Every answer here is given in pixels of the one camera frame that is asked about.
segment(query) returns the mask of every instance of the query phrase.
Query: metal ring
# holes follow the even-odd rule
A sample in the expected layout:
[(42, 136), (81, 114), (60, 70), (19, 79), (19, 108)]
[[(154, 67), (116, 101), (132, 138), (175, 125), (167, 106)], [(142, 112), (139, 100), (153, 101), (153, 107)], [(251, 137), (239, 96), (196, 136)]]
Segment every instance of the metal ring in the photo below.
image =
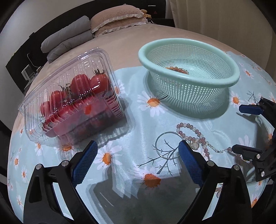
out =
[(169, 134), (169, 133), (178, 135), (182, 140), (184, 140), (184, 139), (182, 138), (182, 136), (181, 136), (180, 134), (178, 134), (177, 132), (173, 132), (173, 131), (164, 132), (164, 133), (162, 133), (161, 135), (159, 135), (159, 136), (157, 137), (157, 139), (156, 139), (156, 141), (155, 141), (155, 149), (156, 149), (157, 154), (158, 154), (161, 158), (163, 158), (163, 159), (176, 159), (176, 158), (178, 158), (179, 156), (173, 157), (173, 158), (168, 158), (168, 157), (162, 156), (162, 155), (160, 154), (160, 152), (158, 151), (158, 148), (157, 148), (157, 141), (158, 141), (158, 139), (159, 139), (162, 135), (164, 135), (164, 134)]

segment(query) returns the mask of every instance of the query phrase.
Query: pink pillow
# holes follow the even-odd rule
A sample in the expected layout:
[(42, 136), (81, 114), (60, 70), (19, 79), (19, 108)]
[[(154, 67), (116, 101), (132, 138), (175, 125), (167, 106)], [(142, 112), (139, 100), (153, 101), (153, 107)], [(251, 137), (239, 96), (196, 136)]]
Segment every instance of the pink pillow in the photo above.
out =
[(132, 17), (132, 18), (124, 19), (124, 20), (114, 21), (114, 22), (106, 24), (103, 27), (101, 27), (100, 29), (98, 29), (95, 32), (95, 37), (98, 37), (105, 33), (113, 32), (115, 30), (120, 30), (120, 29), (127, 28), (130, 26), (142, 25), (142, 24), (147, 24), (147, 23), (148, 23), (148, 20), (143, 17), (142, 18)]
[(92, 17), (90, 20), (90, 30), (92, 33), (97, 31), (104, 25), (117, 20), (123, 20), (127, 18), (142, 18), (142, 13), (138, 8), (130, 5), (116, 6), (110, 9), (103, 10)]

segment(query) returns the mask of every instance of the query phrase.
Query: beige bedsheet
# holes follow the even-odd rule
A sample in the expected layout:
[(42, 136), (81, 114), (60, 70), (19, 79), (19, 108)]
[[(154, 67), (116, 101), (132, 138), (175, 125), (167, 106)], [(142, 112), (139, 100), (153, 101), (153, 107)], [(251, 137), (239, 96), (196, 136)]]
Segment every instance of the beige bedsheet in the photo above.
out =
[[(49, 64), (47, 62), (33, 81), (27, 95), (51, 72), (74, 57), (92, 48), (99, 47), (104, 49), (108, 53), (111, 64), (115, 71), (120, 68), (140, 66), (141, 64), (138, 60), (139, 49), (148, 42), (163, 38), (195, 39), (211, 44), (225, 52), (232, 51), (235, 54), (240, 54), (238, 51), (219, 41), (187, 30), (150, 23), (140, 26), (133, 26), (96, 37), (95, 39), (66, 52), (53, 63)], [(13, 126), (12, 133), (22, 128), (24, 128), (24, 119), (21, 114), (18, 114)]]

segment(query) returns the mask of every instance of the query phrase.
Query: tablecloth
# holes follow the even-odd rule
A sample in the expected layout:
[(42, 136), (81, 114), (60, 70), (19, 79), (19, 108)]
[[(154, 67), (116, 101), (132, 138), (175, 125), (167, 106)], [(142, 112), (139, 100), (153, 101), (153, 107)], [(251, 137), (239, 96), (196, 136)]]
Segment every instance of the tablecloth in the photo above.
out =
[[(256, 104), (261, 96), (276, 102), (276, 84), (244, 55), (228, 54), (240, 68), (239, 82), (198, 113), (175, 107), (155, 85), (149, 72), (140, 66), (115, 71), (126, 117), (105, 130), (105, 138), (93, 136), (79, 145), (53, 148), (31, 142), (22, 123), (19, 131), (12, 135), (8, 162), (8, 193), (17, 217), (23, 220), (25, 195), (35, 165), (56, 166), (64, 159), (71, 159), (95, 139), (99, 144), (97, 157), (76, 190), (97, 221), (101, 224), (177, 223), (199, 186), (192, 182), (179, 158), (166, 160), (157, 155), (154, 145), (160, 134), (175, 132), (180, 122), (190, 123), (218, 150), (234, 144), (265, 148), (272, 137), (274, 129), (268, 121), (262, 116), (241, 114), (238, 107)], [(181, 130), (196, 137), (190, 129)], [(157, 146), (163, 153), (171, 153), (180, 140), (179, 136), (165, 134)], [(207, 160), (202, 147), (197, 151)], [(268, 180), (255, 182), (253, 165), (240, 155), (227, 151), (216, 153), (212, 149), (209, 152), (210, 159), (218, 166), (241, 166), (251, 206), (254, 206)], [(63, 214), (71, 218), (57, 184), (54, 189)], [(205, 218), (212, 215), (220, 191), (221, 184), (218, 184)]]

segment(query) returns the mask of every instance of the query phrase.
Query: pillow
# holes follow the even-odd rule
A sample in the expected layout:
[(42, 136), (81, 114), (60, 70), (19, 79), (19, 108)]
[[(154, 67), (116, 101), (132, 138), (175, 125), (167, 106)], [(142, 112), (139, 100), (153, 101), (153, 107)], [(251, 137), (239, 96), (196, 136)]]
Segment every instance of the pillow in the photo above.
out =
[(94, 34), (91, 33), (91, 30), (87, 30), (77, 36), (74, 36), (72, 38), (69, 38), (61, 42), (57, 47), (52, 49), (47, 55), (47, 60), (49, 64), (52, 63), (61, 55), (63, 55), (64, 53), (66, 53), (67, 51), (70, 51), (72, 48), (92, 40), (93, 37), (94, 37)]
[(130, 5), (116, 6), (110, 9), (103, 10), (92, 17), (91, 32), (94, 33), (104, 25), (113, 21), (122, 20), (126, 18), (143, 17), (143, 13), (136, 7)]
[(142, 25), (142, 24), (146, 24), (146, 23), (148, 23), (148, 20), (144, 17), (142, 17), (142, 18), (132, 17), (132, 18), (128, 18), (128, 19), (114, 21), (114, 22), (106, 24), (103, 27), (101, 27), (100, 29), (98, 29), (95, 32), (95, 37), (98, 37), (105, 33), (110, 33), (115, 30), (120, 30), (120, 29), (127, 28), (130, 26)]
[(76, 21), (72, 22), (70, 25), (47, 37), (41, 44), (41, 50), (43, 53), (50, 52), (61, 42), (79, 35), (80, 33), (83, 33), (89, 29), (90, 20), (86, 15), (84, 15)]

